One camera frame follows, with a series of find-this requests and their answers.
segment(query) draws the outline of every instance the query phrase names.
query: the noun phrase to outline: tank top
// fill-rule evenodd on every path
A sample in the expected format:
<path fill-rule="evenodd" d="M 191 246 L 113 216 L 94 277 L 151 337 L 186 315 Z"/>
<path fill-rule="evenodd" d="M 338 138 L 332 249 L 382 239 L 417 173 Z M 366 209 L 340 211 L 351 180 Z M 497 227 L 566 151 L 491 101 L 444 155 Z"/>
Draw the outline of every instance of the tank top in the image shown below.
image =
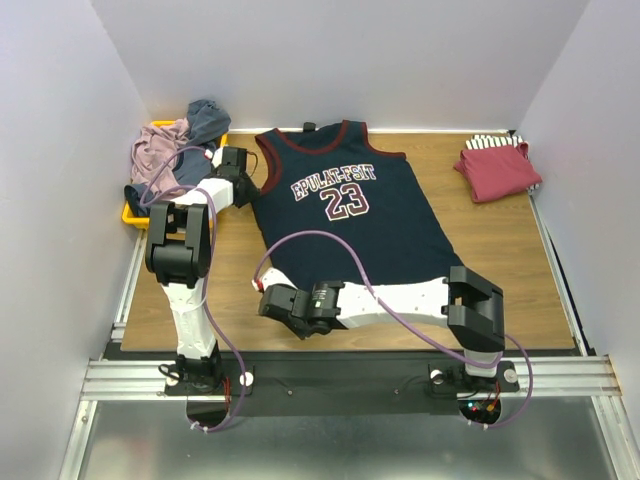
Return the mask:
<path fill-rule="evenodd" d="M 462 265 L 406 155 L 373 148 L 365 123 L 273 129 L 256 143 L 268 178 L 252 206 L 267 247 L 302 230 L 331 232 L 354 248 L 374 285 L 428 281 Z M 351 256 L 325 237 L 292 239 L 271 262 L 304 290 L 324 280 L 362 284 Z"/>

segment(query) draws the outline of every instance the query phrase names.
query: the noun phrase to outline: folded shirt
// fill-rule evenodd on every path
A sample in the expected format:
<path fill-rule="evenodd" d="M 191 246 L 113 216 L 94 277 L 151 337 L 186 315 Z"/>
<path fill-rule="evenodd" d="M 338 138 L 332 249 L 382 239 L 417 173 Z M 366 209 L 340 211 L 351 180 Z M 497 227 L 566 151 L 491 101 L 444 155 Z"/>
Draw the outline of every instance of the folded shirt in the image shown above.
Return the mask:
<path fill-rule="evenodd" d="M 526 158 L 529 145 L 506 145 L 480 150 L 462 150 L 454 168 L 471 184 L 475 203 L 491 202 L 520 193 L 541 183 L 542 178 Z"/>

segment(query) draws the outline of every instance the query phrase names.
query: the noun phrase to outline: wooden board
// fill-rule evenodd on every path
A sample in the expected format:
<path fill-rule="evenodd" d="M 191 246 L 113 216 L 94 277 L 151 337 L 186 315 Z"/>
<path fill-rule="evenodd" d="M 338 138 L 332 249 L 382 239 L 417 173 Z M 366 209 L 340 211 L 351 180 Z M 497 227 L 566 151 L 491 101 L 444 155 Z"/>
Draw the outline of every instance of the wooden board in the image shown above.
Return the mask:
<path fill-rule="evenodd" d="M 571 348 L 556 286 L 526 194 L 475 205 L 466 180 L 453 170 L 468 135 L 378 134 L 380 150 L 403 151 L 445 233 L 462 261 L 503 288 L 507 331 L 527 348 Z M 266 164 L 253 135 L 231 135 L 231 145 L 258 153 L 254 179 L 262 185 Z M 251 157 L 248 169 L 252 168 Z M 211 268 L 208 301 L 228 337 L 242 350 L 416 349 L 429 346 L 400 325 L 374 325 L 334 331 L 301 341 L 279 322 L 256 314 L 260 294 L 251 287 L 253 271 L 265 252 L 250 206 L 228 208 L 219 216 L 219 235 Z M 448 347 L 458 347 L 446 330 L 420 329 Z M 176 349 L 176 332 L 167 299 L 155 277 L 140 269 L 122 350 Z"/>

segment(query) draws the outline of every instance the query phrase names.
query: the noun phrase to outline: black mounting plate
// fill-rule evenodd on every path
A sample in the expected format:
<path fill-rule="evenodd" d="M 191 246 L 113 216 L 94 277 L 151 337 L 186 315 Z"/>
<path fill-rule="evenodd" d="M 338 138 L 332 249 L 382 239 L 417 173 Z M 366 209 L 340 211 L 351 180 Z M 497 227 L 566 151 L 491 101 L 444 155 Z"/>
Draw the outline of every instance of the black mounting plate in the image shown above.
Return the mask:
<path fill-rule="evenodd" d="M 458 393 L 473 393 L 476 390 L 482 392 L 495 392 L 496 382 L 500 385 L 501 393 L 514 393 L 520 391 L 517 381 L 509 382 L 505 378 L 505 372 L 515 372 L 513 362 L 502 360 L 498 363 L 497 374 L 493 378 L 470 376 L 465 371 L 464 364 L 456 360 L 437 360 L 429 363 L 429 386 L 427 393 L 436 398 L 450 397 L 455 399 Z"/>

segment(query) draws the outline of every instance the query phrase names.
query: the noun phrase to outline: crumpled clothing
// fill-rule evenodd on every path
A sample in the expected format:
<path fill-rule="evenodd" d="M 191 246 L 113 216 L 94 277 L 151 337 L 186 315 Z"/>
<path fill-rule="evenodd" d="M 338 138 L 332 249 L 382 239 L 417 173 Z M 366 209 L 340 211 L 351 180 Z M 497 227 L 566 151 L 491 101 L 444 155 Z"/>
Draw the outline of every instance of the crumpled clothing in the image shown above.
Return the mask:
<path fill-rule="evenodd" d="M 229 130 L 231 117 L 225 109 L 218 107 L 213 100 L 196 100 L 189 104 L 187 118 L 177 120 L 176 124 L 180 124 L 178 128 L 181 135 L 179 144 L 176 143 L 176 148 L 172 150 L 171 154 L 185 146 L 200 146 L 215 152 L 218 147 L 216 141 Z M 182 130 L 183 125 L 186 125 L 186 132 Z M 150 125 L 149 127 L 144 127 L 143 132 L 147 128 L 164 129 L 169 127 L 172 127 L 172 125 L 168 127 L 153 127 Z M 132 185 L 124 187 L 124 195 L 135 216 L 145 217 L 149 215 L 149 207 L 141 207 L 140 199 L 157 168 L 166 161 L 169 155 L 162 156 L 157 165 L 154 163 L 156 169 L 150 172 L 150 175 L 134 177 L 132 170 Z M 146 171 L 150 170 L 151 168 L 147 168 L 143 171 L 146 173 Z M 211 162 L 201 151 L 187 150 L 169 163 L 169 167 L 163 171 L 157 182 L 151 187 L 151 193 L 155 197 L 176 185 L 197 185 L 201 180 L 209 177 L 211 173 Z M 145 200 L 150 200 L 149 197 L 150 195 L 147 195 Z"/>
<path fill-rule="evenodd" d="M 133 161 L 131 183 L 148 184 L 162 164 L 187 144 L 189 141 L 188 133 L 189 122 L 185 118 L 176 120 L 171 125 L 142 127 L 140 138 L 136 140 L 131 149 L 131 160 Z M 169 166 L 162 171 L 151 187 L 152 193 L 162 193 L 178 186 L 178 181 L 173 174 L 177 163 L 177 157 L 169 162 Z"/>

